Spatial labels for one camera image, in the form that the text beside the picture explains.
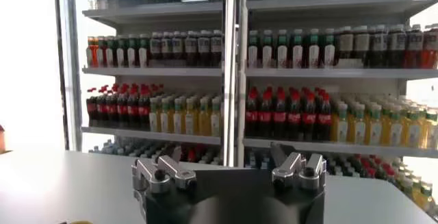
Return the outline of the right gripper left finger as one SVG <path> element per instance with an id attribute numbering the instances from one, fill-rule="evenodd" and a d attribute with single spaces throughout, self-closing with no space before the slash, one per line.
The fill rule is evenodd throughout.
<path id="1" fill-rule="evenodd" d="M 154 194 L 168 192 L 173 185 L 179 190 L 193 190 L 197 185 L 196 173 L 180 164 L 181 146 L 166 147 L 156 158 L 138 158 L 131 166 L 133 189 L 150 190 Z"/>

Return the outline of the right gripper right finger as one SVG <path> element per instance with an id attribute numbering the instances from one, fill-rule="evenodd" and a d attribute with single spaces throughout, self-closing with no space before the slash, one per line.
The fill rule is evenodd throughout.
<path id="1" fill-rule="evenodd" d="M 277 190 L 299 187 L 306 191 L 324 190 L 326 186 L 326 160 L 322 154 L 312 153 L 309 159 L 292 149 L 289 154 L 283 145 L 272 143 L 270 154 L 275 167 L 271 172 Z"/>

